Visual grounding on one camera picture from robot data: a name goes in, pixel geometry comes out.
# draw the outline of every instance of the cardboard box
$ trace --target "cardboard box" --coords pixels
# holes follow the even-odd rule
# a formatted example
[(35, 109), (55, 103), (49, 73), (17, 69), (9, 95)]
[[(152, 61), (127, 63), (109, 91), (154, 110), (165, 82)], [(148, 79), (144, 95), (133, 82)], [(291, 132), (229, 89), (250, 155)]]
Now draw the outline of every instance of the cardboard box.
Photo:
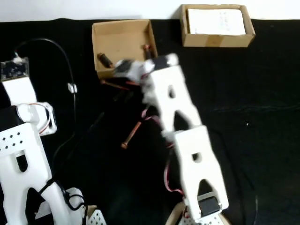
[(95, 70), (99, 78), (112, 77), (113, 69), (105, 68), (97, 59), (104, 53), (115, 64), (122, 59), (145, 61), (144, 44), (158, 56), (150, 20), (98, 22), (92, 25)]
[[(243, 15), (246, 34), (243, 35), (209, 35), (190, 34), (187, 9), (239, 9)], [(246, 6), (241, 5), (182, 5), (181, 34), (184, 47), (248, 47), (255, 37), (255, 31)]]

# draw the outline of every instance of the black cloth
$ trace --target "black cloth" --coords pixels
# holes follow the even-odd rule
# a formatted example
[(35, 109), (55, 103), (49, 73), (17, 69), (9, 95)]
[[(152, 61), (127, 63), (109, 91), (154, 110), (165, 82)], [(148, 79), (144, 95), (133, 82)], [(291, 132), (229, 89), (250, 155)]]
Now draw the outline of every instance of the black cloth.
[[(127, 150), (120, 148), (140, 117), (142, 96), (135, 92), (126, 107), (110, 106), (116, 91), (100, 86), (94, 71), (94, 22), (100, 20), (0, 23), (0, 61), (12, 59), (13, 48), (30, 38), (44, 37), (61, 44), (78, 86), (77, 137), (101, 112), (105, 116), (79, 145), (59, 181), (65, 189), (80, 188), (86, 202), (96, 204), (109, 225), (163, 225), (180, 201), (163, 184), (168, 158), (164, 140), (159, 128), (149, 122), (140, 127)], [(235, 49), (182, 47), (178, 20), (151, 22), (159, 55), (178, 54), (192, 101), (209, 128), (230, 202), (226, 216), (233, 224), (242, 224), (244, 208), (247, 224), (252, 224), (255, 199), (240, 172), (239, 181), (234, 178), (235, 166), (225, 149), (256, 186), (257, 224), (299, 223), (299, 21), (253, 20), (254, 41), (249, 48)], [(59, 130), (42, 138), (51, 163), (55, 149), (73, 127), (68, 68), (59, 50), (46, 42), (30, 43), (19, 54), (30, 59), (30, 78), (38, 100), (55, 109)], [(4, 108), (9, 102), (1, 91)], [(73, 146), (74, 142), (62, 149), (56, 168)], [(176, 172), (176, 167), (170, 171), (174, 186)], [(30, 207), (36, 211), (38, 203), (31, 201)]]

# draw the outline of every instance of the white backdrop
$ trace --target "white backdrop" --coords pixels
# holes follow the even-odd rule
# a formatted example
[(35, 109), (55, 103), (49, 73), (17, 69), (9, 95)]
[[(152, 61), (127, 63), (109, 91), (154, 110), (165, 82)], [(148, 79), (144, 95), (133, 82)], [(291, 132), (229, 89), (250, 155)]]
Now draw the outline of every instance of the white backdrop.
[(181, 4), (246, 5), (253, 19), (300, 19), (297, 0), (0, 0), (0, 22), (57, 18), (170, 19)]

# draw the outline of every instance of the white robotic arm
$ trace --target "white robotic arm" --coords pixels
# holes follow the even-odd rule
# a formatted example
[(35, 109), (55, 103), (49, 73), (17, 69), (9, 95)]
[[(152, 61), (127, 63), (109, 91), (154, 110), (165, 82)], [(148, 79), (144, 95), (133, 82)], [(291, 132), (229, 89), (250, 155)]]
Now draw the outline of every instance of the white robotic arm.
[[(203, 223), (228, 207), (220, 165), (212, 151), (207, 128), (201, 123), (193, 105), (176, 54), (145, 62), (121, 60), (116, 64), (116, 77), (127, 77), (139, 83), (143, 103), (156, 107), (162, 135), (174, 143), (180, 164), (184, 203), (195, 223)], [(187, 130), (175, 130), (178, 113), (188, 124)], [(198, 196), (199, 184), (206, 180), (212, 192)]]
[[(40, 191), (52, 178), (41, 135), (56, 132), (53, 108), (37, 102), (29, 79), (28, 60), (16, 57), (1, 63), (1, 82), (11, 101), (11, 107), (0, 111), (0, 183), (4, 194), (3, 208), (8, 225), (28, 224), (25, 207), (29, 188)], [(25, 158), (21, 168), (18, 159)], [(82, 193), (77, 188), (70, 195)], [(41, 194), (45, 199), (36, 219), (52, 213), (56, 225), (81, 225), (84, 206), (71, 210), (61, 188), (54, 182)], [(83, 198), (68, 199), (74, 208)]]

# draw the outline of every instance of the white paper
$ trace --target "white paper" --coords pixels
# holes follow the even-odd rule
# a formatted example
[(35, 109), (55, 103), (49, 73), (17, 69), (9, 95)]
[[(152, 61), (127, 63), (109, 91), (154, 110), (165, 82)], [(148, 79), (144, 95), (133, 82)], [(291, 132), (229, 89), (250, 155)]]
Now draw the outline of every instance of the white paper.
[(187, 10), (191, 34), (246, 34), (243, 15), (238, 9)]

